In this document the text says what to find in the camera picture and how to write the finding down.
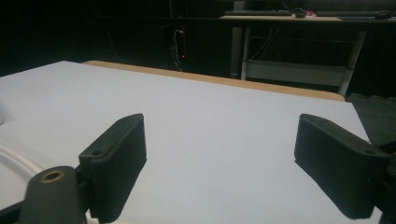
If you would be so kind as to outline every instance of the black wall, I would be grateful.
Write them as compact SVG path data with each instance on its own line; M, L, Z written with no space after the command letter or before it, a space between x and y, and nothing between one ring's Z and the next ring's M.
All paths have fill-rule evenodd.
M176 14L173 16L190 18L217 18L225 10L233 8L230 1L176 0L175 3ZM394 7L396 2L388 3ZM254 7L279 6L277 4L273 0L257 3ZM383 9L385 4L384 0L310 2L311 8L338 10L340 7ZM128 22L107 23L105 26L97 20L99 14L169 17L167 0L97 0L96 4L93 0L3 0L0 14L0 76L59 61L81 63L102 60L173 69L168 62L167 42L169 34L175 29L185 31L187 58L181 62L183 71L218 77L230 75L232 36L229 27L209 24L180 27ZM395 40L396 31L367 35L350 91L396 96Z

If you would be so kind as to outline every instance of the white tabletop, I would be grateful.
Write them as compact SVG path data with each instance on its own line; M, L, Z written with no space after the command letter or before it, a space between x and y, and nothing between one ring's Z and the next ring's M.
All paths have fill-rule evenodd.
M77 166L112 123L143 113L148 162L121 220L355 223L293 157L302 113L368 140L349 103L61 62L1 77L0 113L0 143L45 168ZM30 176L3 155L0 169L3 208Z

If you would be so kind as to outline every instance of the screw hole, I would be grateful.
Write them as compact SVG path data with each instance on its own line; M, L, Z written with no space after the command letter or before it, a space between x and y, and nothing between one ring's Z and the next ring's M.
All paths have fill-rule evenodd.
M57 181L59 179L61 179L62 177L64 177L64 171L51 171L46 173L45 175L43 175L41 177L41 182L48 184L48 183L52 183L54 181Z

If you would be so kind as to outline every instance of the desk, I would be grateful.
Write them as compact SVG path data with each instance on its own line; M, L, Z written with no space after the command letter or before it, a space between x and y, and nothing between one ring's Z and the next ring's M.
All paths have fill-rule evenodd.
M283 21L283 22L296 22L301 26L302 24L314 23L317 26L322 25L326 27L329 22L333 25L339 24L340 27L346 22L356 22L357 24L364 24L365 22L378 21L374 18L372 19L357 19L357 18L335 18L335 17L316 17L307 16L303 19L298 19L293 16L289 17L277 17L277 16L224 16L221 17L223 20L242 20L242 21ZM394 22L396 24L396 19L384 20L385 22ZM359 58L361 52L361 47L364 42L366 32L364 30L359 30L357 34L356 41L354 43L353 49L350 53L349 60L347 64L343 67L341 66L324 66L324 65L301 65L296 63L264 63L260 61L252 61L249 59L249 39L250 39L250 28L245 31L245 41L244 50L239 53L240 45L234 43L233 47L233 64L238 64L238 55L243 55L242 59L242 69L241 69L241 79L245 80L247 77L258 77L267 78L282 81L293 81L293 82L304 82L310 84L321 84L321 85L331 85L338 86L338 93L345 95L347 93L347 88L349 86L350 79L352 78L353 72L355 70L356 61Z
M78 154L115 120L143 113L148 162L120 220L352 223L293 157L301 113L368 140L352 104L148 70L160 72L61 62L1 77L0 143L45 168L77 166ZM3 208L23 198L30 176L3 156L0 169Z

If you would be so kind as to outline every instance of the floor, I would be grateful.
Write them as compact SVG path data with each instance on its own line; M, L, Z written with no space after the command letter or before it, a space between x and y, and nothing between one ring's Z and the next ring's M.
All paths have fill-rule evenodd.
M366 97L352 93L346 97L346 101L355 106L374 146L396 141L396 97Z

